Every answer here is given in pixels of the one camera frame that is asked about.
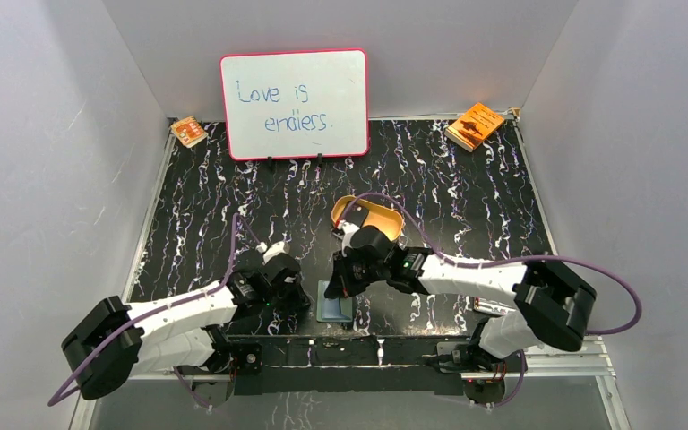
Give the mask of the mint green card holder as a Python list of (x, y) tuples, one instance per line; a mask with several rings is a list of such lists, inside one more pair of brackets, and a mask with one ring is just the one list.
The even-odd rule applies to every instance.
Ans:
[(316, 299), (316, 321), (319, 323), (352, 323), (354, 321), (353, 298), (330, 299), (324, 296), (328, 281), (318, 282)]

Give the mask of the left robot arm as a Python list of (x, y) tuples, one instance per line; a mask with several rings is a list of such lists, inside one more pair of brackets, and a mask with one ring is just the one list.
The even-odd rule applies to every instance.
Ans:
[(271, 306), (306, 306), (300, 273), (298, 261), (280, 251), (267, 253), (256, 269), (233, 271), (178, 296), (130, 304), (118, 296), (102, 299), (62, 341), (76, 385), (72, 389), (64, 384), (50, 403), (75, 391), (96, 400), (133, 375), (173, 367), (224, 371), (234, 353), (219, 326), (254, 317)]

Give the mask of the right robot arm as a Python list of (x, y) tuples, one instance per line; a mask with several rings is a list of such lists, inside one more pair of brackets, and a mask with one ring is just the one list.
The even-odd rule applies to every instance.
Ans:
[(512, 312), (481, 322), (472, 334), (469, 361), (481, 371), (538, 344), (568, 352), (582, 347), (597, 293), (562, 262), (450, 262), (430, 248), (402, 247), (374, 226), (345, 223), (342, 232), (328, 299), (384, 282), (408, 295), (481, 297), (510, 306)]

